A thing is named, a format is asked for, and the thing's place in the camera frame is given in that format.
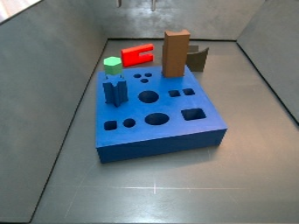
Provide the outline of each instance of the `metal enclosure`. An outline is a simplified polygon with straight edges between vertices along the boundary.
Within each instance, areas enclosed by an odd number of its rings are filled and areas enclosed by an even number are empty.
[[[120,8],[42,0],[0,25],[0,221],[299,221],[297,126],[271,90],[297,117],[297,1],[267,0],[257,11],[263,3],[157,0],[152,11],[146,0]],[[209,47],[195,75],[228,123],[221,146],[101,165],[90,77],[101,51],[106,43],[101,59],[118,56],[152,40],[108,38],[157,39],[165,29],[188,29],[192,39],[241,33],[271,88],[236,43],[193,41]],[[153,43],[145,66],[161,64]]]

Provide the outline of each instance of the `toy block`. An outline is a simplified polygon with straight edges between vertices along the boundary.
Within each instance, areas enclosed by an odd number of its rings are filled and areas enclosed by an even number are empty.
[[[130,67],[133,65],[145,63],[154,59],[154,56],[150,53],[138,55],[138,53],[144,53],[152,51],[154,46],[152,44],[140,45],[134,47],[129,47],[121,50],[121,59],[124,67]]]
[[[101,163],[219,145],[227,131],[220,114],[188,67],[165,79],[160,66],[128,68],[129,101],[105,104],[97,73],[96,148]]]
[[[120,76],[106,76],[102,81],[105,103],[113,103],[116,107],[126,102],[126,81]]]
[[[108,57],[104,59],[104,69],[106,74],[121,74],[122,64],[117,57]]]
[[[199,47],[196,45],[189,45],[185,65],[188,66],[192,72],[200,72],[200,73],[203,72],[208,52],[209,52],[208,47],[199,52]]]
[[[187,60],[189,32],[165,31],[163,41],[163,76],[165,78],[183,76]]]

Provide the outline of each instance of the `dark brown block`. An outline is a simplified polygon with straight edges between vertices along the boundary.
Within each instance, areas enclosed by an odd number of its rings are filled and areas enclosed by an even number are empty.
[[[187,60],[189,32],[165,31],[163,40],[163,76],[165,78],[183,76]]]
[[[192,72],[203,72],[208,52],[208,47],[201,52],[199,52],[199,47],[196,45],[189,45],[185,65],[188,66]]]

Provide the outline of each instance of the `small hole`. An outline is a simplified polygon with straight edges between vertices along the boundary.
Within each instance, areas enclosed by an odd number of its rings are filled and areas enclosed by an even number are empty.
[[[117,128],[117,122],[116,121],[108,121],[104,123],[104,129],[105,130],[114,130]]]
[[[169,94],[171,97],[176,97],[176,96],[180,96],[181,95],[177,90],[168,91],[168,94]]]
[[[146,83],[146,82],[148,82],[148,79],[141,79],[141,82],[142,82],[142,83]]]
[[[154,91],[144,91],[137,96],[138,100],[144,103],[156,102],[159,99],[159,94]]]
[[[144,118],[144,121],[150,125],[161,125],[169,121],[169,116],[163,113],[153,113]]]
[[[183,92],[184,92],[185,95],[195,95],[193,90],[191,88],[185,88],[183,90]]]
[[[200,108],[189,108],[181,110],[181,116],[185,121],[197,120],[207,117]]]
[[[126,128],[132,128],[134,125],[136,125],[136,121],[134,121],[134,119],[128,118],[128,119],[124,120],[124,126],[125,126]]]

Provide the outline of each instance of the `grey wall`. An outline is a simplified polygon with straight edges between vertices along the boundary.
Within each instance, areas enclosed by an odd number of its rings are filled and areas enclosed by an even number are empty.
[[[106,38],[84,1],[42,1],[0,26],[0,221],[32,218]]]
[[[163,38],[187,29],[193,39],[236,40],[264,0],[97,0],[97,19],[110,38]]]
[[[268,0],[237,43],[299,122],[299,1]]]

